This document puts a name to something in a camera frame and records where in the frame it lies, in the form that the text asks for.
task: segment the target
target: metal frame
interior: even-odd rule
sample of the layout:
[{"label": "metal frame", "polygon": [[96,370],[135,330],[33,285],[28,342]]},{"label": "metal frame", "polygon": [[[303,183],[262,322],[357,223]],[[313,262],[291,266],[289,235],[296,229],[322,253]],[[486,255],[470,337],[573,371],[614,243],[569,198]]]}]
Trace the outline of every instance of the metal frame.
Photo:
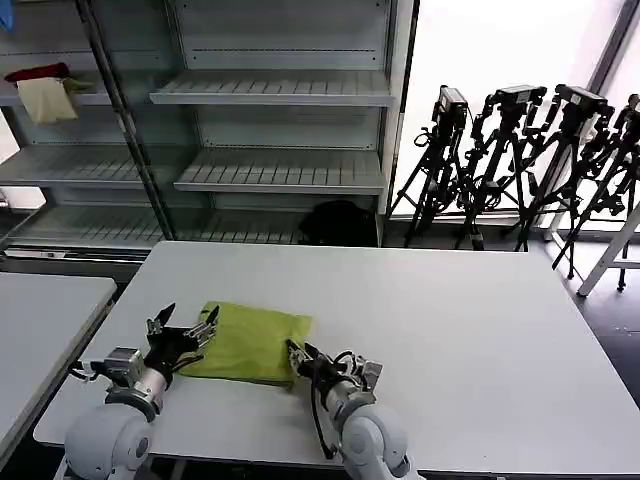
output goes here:
[{"label": "metal frame", "polygon": [[176,231],[170,220],[169,210],[162,198],[162,193],[156,184],[153,172],[150,168],[142,141],[138,138],[135,121],[120,87],[113,63],[102,39],[102,33],[91,5],[91,0],[75,0],[80,19],[85,26],[87,38],[96,59],[98,69],[104,80],[105,88],[111,99],[111,103],[118,115],[120,128],[125,141],[131,151],[131,156],[138,170],[138,174],[144,185],[145,192],[151,203],[151,208],[160,225],[162,233],[167,240],[176,239]]}]

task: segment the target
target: white table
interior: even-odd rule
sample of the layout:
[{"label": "white table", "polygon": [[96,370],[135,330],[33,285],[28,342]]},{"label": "white table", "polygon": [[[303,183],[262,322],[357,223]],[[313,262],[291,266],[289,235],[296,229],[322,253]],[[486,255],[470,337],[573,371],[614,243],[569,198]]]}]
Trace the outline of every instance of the white table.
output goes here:
[{"label": "white table", "polygon": [[[640,473],[640,412],[542,256],[161,243],[84,357],[144,347],[146,318],[176,302],[189,326],[208,300],[312,315],[323,351],[382,361],[378,399],[419,470]],[[61,444],[105,387],[68,379],[35,438]],[[159,455],[331,463],[307,399],[278,387],[179,377],[156,427]]]},{"label": "white table", "polygon": [[0,273],[0,470],[115,290],[107,278]]}]

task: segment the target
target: metal shelf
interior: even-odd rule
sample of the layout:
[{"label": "metal shelf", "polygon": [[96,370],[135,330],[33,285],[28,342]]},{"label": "metal shelf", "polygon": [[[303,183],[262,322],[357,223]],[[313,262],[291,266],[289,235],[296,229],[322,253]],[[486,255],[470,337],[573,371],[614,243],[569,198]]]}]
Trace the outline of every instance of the metal shelf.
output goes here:
[{"label": "metal shelf", "polygon": [[204,228],[182,230],[180,240],[297,245],[304,213],[217,210]]},{"label": "metal shelf", "polygon": [[[111,105],[109,94],[104,86],[99,72],[83,72],[74,74],[74,78],[84,82],[93,83],[93,87],[79,92],[73,92],[69,96],[76,105]],[[13,84],[0,81],[0,106],[20,107],[22,100],[18,96],[18,89]]]},{"label": "metal shelf", "polygon": [[244,193],[379,195],[378,155],[372,151],[202,150],[174,183],[176,190]]},{"label": "metal shelf", "polygon": [[192,105],[389,107],[394,101],[384,72],[367,70],[188,70],[149,97]]},{"label": "metal shelf", "polygon": [[36,215],[7,245],[151,249],[163,238],[151,207],[59,206]]},{"label": "metal shelf", "polygon": [[[170,183],[180,165],[176,149],[154,149],[158,184]],[[131,153],[119,145],[29,146],[0,164],[2,186],[68,186],[75,188],[143,189]]]}]

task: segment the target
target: black cable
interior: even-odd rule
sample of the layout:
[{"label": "black cable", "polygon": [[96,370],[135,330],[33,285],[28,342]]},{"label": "black cable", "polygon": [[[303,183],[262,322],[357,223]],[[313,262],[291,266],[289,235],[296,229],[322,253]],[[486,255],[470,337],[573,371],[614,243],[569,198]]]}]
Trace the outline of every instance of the black cable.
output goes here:
[{"label": "black cable", "polygon": [[204,355],[194,355],[193,357],[185,358],[179,361],[178,363],[176,363],[171,371],[175,373],[178,370],[186,367],[187,365],[191,365],[192,363],[199,362],[203,358],[204,358]]},{"label": "black cable", "polygon": [[311,375],[311,412],[313,414],[313,423],[316,424],[316,431],[318,432],[318,440],[320,440],[320,446],[324,452],[324,457],[327,460],[331,460],[335,453],[327,446],[324,441],[324,435],[322,434],[322,427],[320,426],[320,419],[318,418],[318,407],[316,406],[316,385],[318,383],[318,361],[313,360],[313,374]]},{"label": "black cable", "polygon": [[353,364],[354,365],[356,364],[356,356],[353,354],[351,350],[345,350],[344,352],[342,352],[340,355],[336,357],[333,363],[339,363],[340,360],[342,360],[344,357],[351,357],[351,361],[353,362]]},{"label": "black cable", "polygon": [[96,378],[98,378],[98,375],[99,375],[98,372],[94,372],[94,374],[91,376],[82,375],[80,372],[77,372],[75,369],[78,368],[77,366],[78,364],[79,362],[75,362],[69,367],[69,375],[71,375],[72,377],[78,378],[82,381],[88,381],[88,382],[93,382]]}]

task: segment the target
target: yellow-green cloth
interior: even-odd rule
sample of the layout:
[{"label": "yellow-green cloth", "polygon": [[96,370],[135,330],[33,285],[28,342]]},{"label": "yellow-green cloth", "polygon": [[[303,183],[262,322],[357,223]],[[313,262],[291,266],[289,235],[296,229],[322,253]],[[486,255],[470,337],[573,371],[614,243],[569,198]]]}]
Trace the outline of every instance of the yellow-green cloth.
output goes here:
[{"label": "yellow-green cloth", "polygon": [[182,375],[267,383],[293,380],[285,341],[303,344],[311,317],[207,302],[199,322],[216,305],[220,306],[216,334],[200,351],[204,358],[180,370]]}]

